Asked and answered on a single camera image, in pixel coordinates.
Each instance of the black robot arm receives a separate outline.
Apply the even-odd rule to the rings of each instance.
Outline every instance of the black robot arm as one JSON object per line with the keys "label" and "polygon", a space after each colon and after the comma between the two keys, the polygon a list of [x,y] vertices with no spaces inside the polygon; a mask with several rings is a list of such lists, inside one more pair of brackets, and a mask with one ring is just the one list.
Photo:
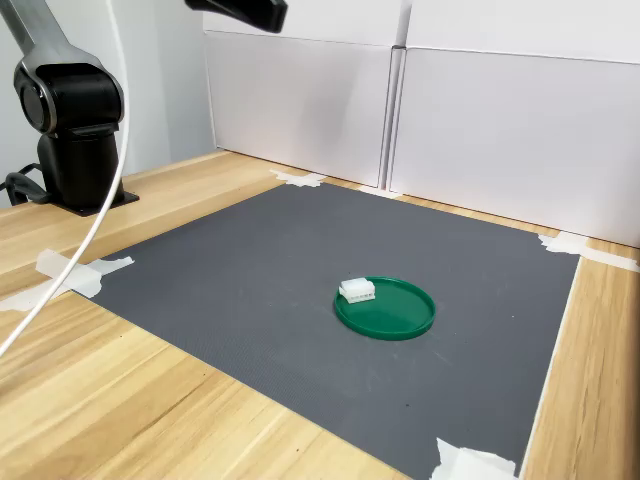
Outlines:
{"label": "black robot arm", "polygon": [[[283,0],[186,0],[194,10],[221,13],[280,32]],[[80,215],[97,212],[118,164],[114,133],[124,117],[120,84],[93,55],[69,43],[45,0],[0,0],[24,57],[14,87],[27,120],[42,133],[38,157],[46,192],[25,174],[6,179],[12,204],[52,202]],[[137,200],[122,183],[112,206]]]}

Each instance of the white cabinet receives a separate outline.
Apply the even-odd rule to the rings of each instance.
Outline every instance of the white cabinet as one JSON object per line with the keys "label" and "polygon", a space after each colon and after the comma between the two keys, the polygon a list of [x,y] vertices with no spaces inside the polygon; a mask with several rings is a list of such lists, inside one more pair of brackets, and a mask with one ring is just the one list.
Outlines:
{"label": "white cabinet", "polygon": [[410,0],[288,0],[281,34],[204,17],[218,146],[377,186]]}
{"label": "white cabinet", "polygon": [[640,246],[638,7],[560,3],[414,2],[390,187]]}
{"label": "white cabinet", "polygon": [[207,33],[218,146],[377,185],[388,47]]}

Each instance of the green dish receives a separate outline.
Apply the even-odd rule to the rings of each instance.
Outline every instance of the green dish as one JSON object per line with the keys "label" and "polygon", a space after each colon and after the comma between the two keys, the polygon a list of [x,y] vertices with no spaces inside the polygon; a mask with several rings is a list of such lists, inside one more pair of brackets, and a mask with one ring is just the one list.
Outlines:
{"label": "green dish", "polygon": [[374,300],[350,304],[336,292],[336,314],[347,327],[380,340],[408,340],[431,328],[436,305],[422,289],[397,278],[366,278],[376,287]]}

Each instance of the wooden table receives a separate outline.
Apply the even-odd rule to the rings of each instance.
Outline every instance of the wooden table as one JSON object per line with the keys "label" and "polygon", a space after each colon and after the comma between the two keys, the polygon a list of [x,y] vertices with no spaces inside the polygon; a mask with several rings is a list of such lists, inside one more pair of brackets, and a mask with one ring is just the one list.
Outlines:
{"label": "wooden table", "polygon": [[[111,210],[82,260],[280,185],[270,168],[302,173],[220,152],[132,175],[125,186],[141,200]],[[557,234],[417,198],[399,200]],[[46,280],[35,271],[37,254],[51,248],[70,257],[91,222],[49,205],[1,210],[0,298]],[[640,258],[629,247],[596,240],[590,246]],[[524,478],[640,478],[639,278],[580,261]],[[23,317],[0,313],[0,338]],[[73,292],[45,307],[0,359],[0,422],[1,478],[403,477]]]}

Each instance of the masking tape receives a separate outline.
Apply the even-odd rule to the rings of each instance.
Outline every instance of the masking tape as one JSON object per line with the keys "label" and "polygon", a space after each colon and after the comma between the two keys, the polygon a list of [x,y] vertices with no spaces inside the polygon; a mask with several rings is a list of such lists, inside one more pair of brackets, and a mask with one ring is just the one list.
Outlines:
{"label": "masking tape", "polygon": [[457,448],[437,439],[440,465],[431,480],[515,480],[516,464],[494,455],[469,448]]}
{"label": "masking tape", "polygon": [[280,172],[279,170],[269,170],[277,175],[278,180],[286,180],[287,185],[296,185],[298,187],[319,187],[322,182],[320,180],[327,178],[326,175],[319,173],[309,173],[307,175],[291,175],[289,173]]}
{"label": "masking tape", "polygon": [[[31,310],[51,285],[53,285],[54,279],[62,273],[62,270],[64,270],[68,262],[68,258],[63,257],[53,250],[47,249],[40,252],[36,261],[36,270],[51,277],[51,280],[47,280],[40,285],[24,290],[9,298],[5,298],[0,302],[0,312],[7,310],[28,312]],[[97,295],[102,289],[100,280],[103,275],[115,272],[132,263],[133,260],[131,257],[126,257],[113,261],[94,260],[88,265],[78,264],[73,267],[69,276],[51,298],[56,298],[69,290],[75,290],[85,297],[91,298]]]}
{"label": "masking tape", "polygon": [[367,185],[362,185],[360,188],[358,188],[358,190],[364,193],[370,193],[371,195],[378,195],[379,197],[385,197],[385,198],[398,198],[402,195],[401,193],[390,192],[389,190],[373,188]]}
{"label": "masking tape", "polygon": [[560,232],[555,238],[547,237],[546,235],[538,235],[538,238],[542,242],[542,245],[547,247],[549,252],[582,255],[584,258],[605,263],[612,267],[624,268],[632,272],[640,272],[640,267],[636,260],[587,247],[587,240],[589,239],[582,235]]}

